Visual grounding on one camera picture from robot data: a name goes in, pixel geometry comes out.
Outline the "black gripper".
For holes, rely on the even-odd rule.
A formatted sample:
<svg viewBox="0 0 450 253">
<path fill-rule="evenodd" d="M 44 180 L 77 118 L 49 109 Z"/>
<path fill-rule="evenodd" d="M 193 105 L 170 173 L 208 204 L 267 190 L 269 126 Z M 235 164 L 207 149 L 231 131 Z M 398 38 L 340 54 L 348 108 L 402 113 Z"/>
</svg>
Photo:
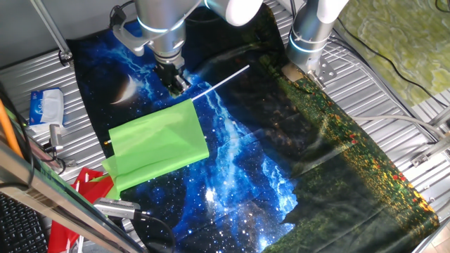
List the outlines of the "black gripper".
<svg viewBox="0 0 450 253">
<path fill-rule="evenodd" d="M 182 95 L 191 87 L 189 81 L 187 81 L 183 76 L 182 68 L 176 68 L 175 65 L 156 65 L 154 68 L 155 73 L 158 75 L 160 80 L 167 89 L 172 98 L 177 98 Z"/>
</svg>

